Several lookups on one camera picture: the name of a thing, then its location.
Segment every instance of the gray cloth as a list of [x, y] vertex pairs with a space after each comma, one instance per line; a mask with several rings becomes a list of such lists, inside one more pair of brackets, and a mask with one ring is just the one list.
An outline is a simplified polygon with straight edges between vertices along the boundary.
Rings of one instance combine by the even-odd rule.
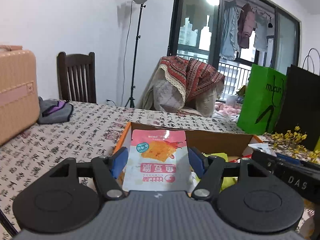
[[66, 103], [63, 108], [47, 115], [43, 116], [43, 113], [50, 107], [57, 106], [56, 100], [43, 100], [39, 97], [40, 114], [37, 123], [38, 124], [53, 124], [60, 122], [68, 122], [73, 111], [73, 105]]
[[268, 22], [267, 19], [259, 14], [255, 14], [256, 18], [256, 36], [254, 38], [254, 44], [253, 46], [256, 48], [256, 50], [264, 51], [266, 52], [268, 49]]

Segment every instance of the calligraphy tablecloth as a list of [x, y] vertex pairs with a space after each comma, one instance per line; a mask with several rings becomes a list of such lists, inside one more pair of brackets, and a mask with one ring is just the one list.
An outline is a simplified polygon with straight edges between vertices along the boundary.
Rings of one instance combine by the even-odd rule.
[[[71, 102], [70, 122], [35, 124], [0, 147], [0, 208], [19, 229], [12, 213], [15, 196], [50, 168], [68, 157], [89, 162], [111, 155], [127, 122], [188, 130], [243, 133], [236, 123], [200, 116]], [[92, 179], [80, 183], [94, 188]], [[3, 239], [10, 236], [1, 228]]]

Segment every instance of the chair backrest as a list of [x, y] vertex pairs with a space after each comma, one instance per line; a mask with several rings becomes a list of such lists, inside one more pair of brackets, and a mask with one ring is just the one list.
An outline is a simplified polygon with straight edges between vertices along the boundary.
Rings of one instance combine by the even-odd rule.
[[89, 55], [60, 52], [57, 71], [59, 94], [63, 100], [97, 103], [94, 52]]

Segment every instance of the light stand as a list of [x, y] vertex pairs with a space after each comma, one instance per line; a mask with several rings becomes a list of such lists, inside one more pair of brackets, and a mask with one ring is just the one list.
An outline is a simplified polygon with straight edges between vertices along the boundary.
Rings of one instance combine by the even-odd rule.
[[132, 0], [132, 1], [134, 1], [135, 3], [140, 4], [140, 14], [139, 14], [139, 21], [138, 21], [137, 36], [136, 36], [136, 46], [135, 46], [135, 49], [134, 49], [134, 57], [133, 57], [132, 80], [131, 80], [131, 94], [130, 94], [130, 97], [129, 97], [127, 103], [125, 104], [125, 107], [127, 107], [128, 103], [130, 102], [130, 108], [134, 108], [133, 90], [136, 88], [136, 86], [134, 85], [134, 72], [135, 72], [135, 69], [136, 69], [136, 58], [137, 58], [138, 40], [140, 39], [139, 30], [140, 30], [140, 22], [141, 22], [142, 9], [146, 7], [146, 6], [144, 5], [144, 3], [145, 3], [147, 0]]
[[137, 36], [136, 36], [136, 47], [134, 48], [134, 57], [133, 57], [133, 68], [132, 68], [132, 80], [131, 80], [131, 94], [130, 97], [125, 104], [125, 107], [127, 107], [128, 103], [130, 102], [130, 108], [134, 108], [134, 98], [133, 98], [133, 90], [136, 88], [134, 85], [134, 71], [136, 68], [136, 58], [137, 58], [137, 48], [138, 48], [138, 40], [140, 39], [139, 35], [139, 30], [140, 30], [140, 21], [141, 21], [141, 14], [142, 14], [142, 9], [146, 7], [143, 5], [143, 3], [140, 6], [140, 14], [139, 14], [139, 21], [138, 21], [138, 30], [137, 30]]

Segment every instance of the hanging clothes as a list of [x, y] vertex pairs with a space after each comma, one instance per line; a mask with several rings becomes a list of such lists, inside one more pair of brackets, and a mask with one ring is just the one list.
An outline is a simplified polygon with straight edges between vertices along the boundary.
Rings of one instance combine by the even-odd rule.
[[258, 13], [255, 13], [255, 19], [257, 23], [257, 27], [255, 30], [256, 36], [254, 38], [253, 46], [256, 50], [259, 51], [267, 51], [268, 47], [268, 39], [267, 39], [267, 32], [268, 32], [268, 22], [267, 19]]
[[220, 57], [235, 60], [235, 52], [240, 51], [238, 45], [238, 11], [235, 0], [225, 2]]
[[249, 3], [242, 7], [238, 20], [238, 44], [243, 49], [249, 48], [249, 38], [255, 27], [254, 13]]

